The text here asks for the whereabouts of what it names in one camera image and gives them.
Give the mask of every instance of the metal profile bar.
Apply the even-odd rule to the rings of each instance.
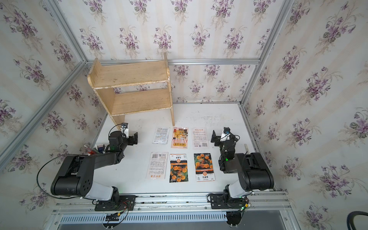
[[[118,65],[138,62],[162,61],[161,59],[135,59],[135,60],[99,60],[101,65]],[[232,58],[232,59],[168,59],[169,66],[175,65],[257,65],[259,58]]]
[[[240,102],[173,102],[173,104],[240,104]]]
[[[70,49],[78,56],[78,61],[87,61],[87,57],[71,30],[63,11],[57,3],[57,0],[45,0],[45,4],[47,5],[47,9],[50,11],[52,17],[55,19],[56,24],[59,26],[62,35],[70,44]]]
[[[241,104],[244,105],[246,100],[249,98],[251,91],[253,89],[253,86],[257,80],[258,75],[260,74],[263,66],[265,65],[267,58],[271,52],[271,49],[276,42],[277,36],[279,35],[282,26],[284,25],[284,22],[287,18],[287,15],[289,14],[289,11],[294,3],[294,0],[284,0],[280,12],[276,18],[276,21],[272,27],[271,33],[268,36],[268,39],[266,41],[265,47],[262,50],[261,57],[260,57],[260,63],[255,68],[253,75],[249,81],[248,87],[245,89],[245,92],[243,94],[243,97],[241,99]]]
[[[26,125],[18,131],[18,134],[13,140],[10,141],[8,146],[5,147],[3,152],[0,154],[0,170],[8,164],[9,160],[14,157],[22,145],[26,142],[29,136],[38,128],[44,117],[50,112],[55,106],[59,99],[69,89],[74,80],[85,68],[85,62],[80,62],[74,70],[65,78],[60,86],[50,95],[50,97],[43,103],[43,105],[34,113]]]

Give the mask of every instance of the floral wallpaper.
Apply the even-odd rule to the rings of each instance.
[[[77,60],[42,0],[1,0],[0,15],[1,152]]]
[[[89,60],[257,58],[282,0],[63,0]],[[307,1],[303,12],[308,14]]]
[[[1,229],[45,227],[57,200],[48,197],[37,187],[38,170],[54,157],[86,154],[84,145],[91,144],[106,112],[98,101],[88,103],[85,95],[95,96],[87,78],[81,74],[0,172],[0,187],[7,188],[0,191],[0,197],[4,205],[9,207],[0,210],[3,220],[0,222]],[[13,114],[17,114],[17,111],[4,106],[7,101],[1,103],[2,114],[6,113],[2,122],[16,122]],[[64,158],[57,158],[42,169],[39,182],[44,190],[50,192],[50,185]],[[16,213],[22,215],[22,221],[15,220]]]
[[[368,211],[367,35],[364,1],[296,0],[245,103],[302,229],[343,230]]]

